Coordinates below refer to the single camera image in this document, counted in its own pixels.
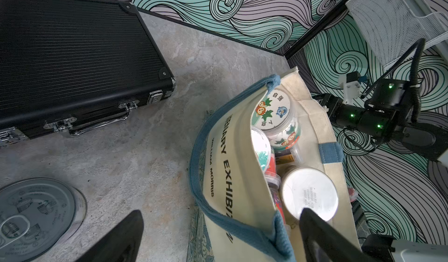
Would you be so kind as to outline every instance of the metal lid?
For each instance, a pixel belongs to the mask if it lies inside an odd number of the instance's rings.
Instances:
[[[297,220],[306,207],[325,221],[335,215],[338,196],[326,174],[313,168],[298,168],[289,171],[282,181],[280,191],[283,205]]]
[[[257,154],[258,163],[260,164],[261,170],[265,172],[267,170],[267,165],[271,160],[271,144],[263,131],[254,126],[251,126],[250,129],[252,145]]]
[[[274,89],[255,108],[251,124],[263,131],[275,129],[291,119],[291,108],[289,94]]]
[[[30,178],[0,189],[0,258],[30,261],[69,229],[76,212],[70,187],[51,178]]]

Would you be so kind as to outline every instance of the black briefcase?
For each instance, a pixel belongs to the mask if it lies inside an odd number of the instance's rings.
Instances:
[[[0,147],[125,120],[176,86],[130,2],[0,0],[0,38]]]

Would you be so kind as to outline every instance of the clear plastic jar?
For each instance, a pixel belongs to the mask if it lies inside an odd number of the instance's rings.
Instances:
[[[281,177],[274,172],[266,171],[264,172],[264,179],[267,182],[267,186],[278,190],[281,184]]]
[[[289,149],[299,139],[295,104],[288,91],[276,88],[255,108],[251,124],[266,134],[275,151]]]
[[[282,218],[283,218],[283,223],[286,224],[286,220],[284,219],[284,214],[283,214],[283,206],[281,203],[281,199],[280,199],[280,195],[277,189],[275,188],[269,188],[270,192],[271,192],[271,196],[272,196],[272,200],[274,201],[274,205],[276,206],[276,208],[279,210]]]
[[[251,126],[250,135],[252,137],[252,146],[257,154],[260,168],[265,172],[271,161],[271,145],[269,139],[263,131],[254,126]]]
[[[269,165],[267,166],[266,172],[277,173],[276,155],[272,147],[271,147],[271,159],[269,160]]]

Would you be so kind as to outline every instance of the teal and grey swirl pattern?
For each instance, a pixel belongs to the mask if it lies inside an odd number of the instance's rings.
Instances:
[[[270,50],[298,40],[339,1],[132,0],[137,7]]]
[[[358,71],[374,81],[384,73],[350,13],[319,33],[288,62],[299,67],[311,91],[338,97],[343,95],[337,82],[340,75]],[[411,60],[402,63],[393,77],[408,79],[410,64]],[[433,49],[425,51],[418,73],[422,85],[419,122],[448,129],[446,75],[445,61]],[[364,101],[358,98],[355,104],[363,106]],[[359,192],[358,200],[372,233],[448,244],[448,170],[445,166],[413,153],[399,142],[383,144],[367,153],[350,143],[342,129],[334,128],[334,131],[345,153],[347,185]],[[358,131],[345,132],[364,148],[372,148],[370,136]]]

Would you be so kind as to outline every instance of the grey stone floor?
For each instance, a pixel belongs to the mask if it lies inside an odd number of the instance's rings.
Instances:
[[[137,261],[185,261],[193,206],[187,167],[206,110],[289,69],[281,56],[142,16],[176,76],[170,99],[77,138],[50,134],[0,150],[0,186],[46,176],[87,198],[79,231],[38,262],[74,261],[134,209],[145,223]]]

